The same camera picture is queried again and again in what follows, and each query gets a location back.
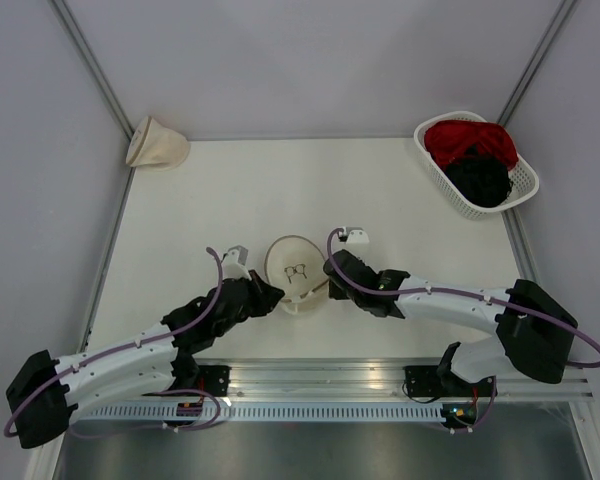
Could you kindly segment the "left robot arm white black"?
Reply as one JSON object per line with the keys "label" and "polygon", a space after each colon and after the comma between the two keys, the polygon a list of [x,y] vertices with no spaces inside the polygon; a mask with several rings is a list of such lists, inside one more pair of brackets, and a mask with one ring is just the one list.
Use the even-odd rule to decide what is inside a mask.
{"label": "left robot arm white black", "polygon": [[58,358],[46,350],[31,355],[6,390],[11,416],[5,436],[32,449],[111,403],[193,394],[200,375],[195,354],[234,326],[267,316],[284,295],[249,271],[223,280],[130,340]]}

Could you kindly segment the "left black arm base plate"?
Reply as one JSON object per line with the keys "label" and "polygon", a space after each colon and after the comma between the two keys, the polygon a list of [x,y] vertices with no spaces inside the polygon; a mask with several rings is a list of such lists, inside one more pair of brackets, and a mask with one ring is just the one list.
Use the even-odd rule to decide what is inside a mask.
{"label": "left black arm base plate", "polygon": [[180,396],[183,396],[184,390],[201,390],[214,397],[225,397],[228,393],[230,373],[231,368],[228,365],[197,365],[191,373],[178,374],[168,388],[150,393],[150,396],[174,395],[174,391],[180,391]]}

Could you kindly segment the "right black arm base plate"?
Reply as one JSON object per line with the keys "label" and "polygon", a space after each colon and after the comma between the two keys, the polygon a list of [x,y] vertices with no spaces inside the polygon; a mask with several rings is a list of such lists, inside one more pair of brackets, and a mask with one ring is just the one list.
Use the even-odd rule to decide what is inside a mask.
{"label": "right black arm base plate", "polygon": [[489,398],[493,391],[493,380],[483,379],[470,384],[455,377],[441,379],[437,367],[433,365],[412,365],[403,368],[403,391],[405,395],[419,403],[432,403],[448,398]]}

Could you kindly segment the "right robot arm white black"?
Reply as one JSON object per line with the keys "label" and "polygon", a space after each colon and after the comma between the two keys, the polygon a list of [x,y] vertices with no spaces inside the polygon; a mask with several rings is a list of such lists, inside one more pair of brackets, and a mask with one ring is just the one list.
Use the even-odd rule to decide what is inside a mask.
{"label": "right robot arm white black", "polygon": [[462,291],[406,271],[376,272],[347,250],[333,254],[323,271],[330,298],[350,300],[375,317],[436,320],[485,334],[480,341],[451,343],[434,366],[447,396],[465,396],[486,388],[490,377],[515,372],[549,385],[563,379],[577,322],[531,281]]}

